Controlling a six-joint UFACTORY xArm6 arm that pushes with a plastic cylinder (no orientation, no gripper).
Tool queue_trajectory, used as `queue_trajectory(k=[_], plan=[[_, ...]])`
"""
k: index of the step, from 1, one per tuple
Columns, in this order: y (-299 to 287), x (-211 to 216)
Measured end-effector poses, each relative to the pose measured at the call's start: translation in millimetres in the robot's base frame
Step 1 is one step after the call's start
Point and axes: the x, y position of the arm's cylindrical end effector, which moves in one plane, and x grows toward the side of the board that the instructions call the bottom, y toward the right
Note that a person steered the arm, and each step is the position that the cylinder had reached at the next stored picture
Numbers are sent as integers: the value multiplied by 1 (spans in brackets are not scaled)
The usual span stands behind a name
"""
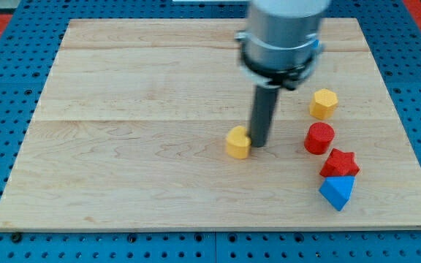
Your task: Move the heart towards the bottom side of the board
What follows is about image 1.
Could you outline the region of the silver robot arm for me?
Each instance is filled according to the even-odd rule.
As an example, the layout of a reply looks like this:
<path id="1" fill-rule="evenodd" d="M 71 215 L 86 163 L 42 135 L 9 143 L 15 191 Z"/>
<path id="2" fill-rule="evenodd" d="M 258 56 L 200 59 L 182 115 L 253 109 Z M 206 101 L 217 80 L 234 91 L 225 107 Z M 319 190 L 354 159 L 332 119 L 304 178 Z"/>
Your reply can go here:
<path id="1" fill-rule="evenodd" d="M 293 91 L 313 73 L 323 51 L 319 30 L 331 0 L 252 0 L 244 30 L 235 34 L 240 66 L 254 81 L 248 136 L 268 140 L 279 90 Z"/>

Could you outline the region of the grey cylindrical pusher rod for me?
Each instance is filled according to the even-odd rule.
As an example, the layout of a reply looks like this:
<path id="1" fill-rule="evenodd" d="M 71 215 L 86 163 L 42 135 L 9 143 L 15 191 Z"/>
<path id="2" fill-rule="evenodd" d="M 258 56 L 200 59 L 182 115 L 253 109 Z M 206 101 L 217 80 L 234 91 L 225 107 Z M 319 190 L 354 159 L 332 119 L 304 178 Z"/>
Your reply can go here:
<path id="1" fill-rule="evenodd" d="M 259 85 L 255 87 L 249 125 L 252 147 L 261 148 L 268 141 L 277 100 L 277 88 L 264 88 Z"/>

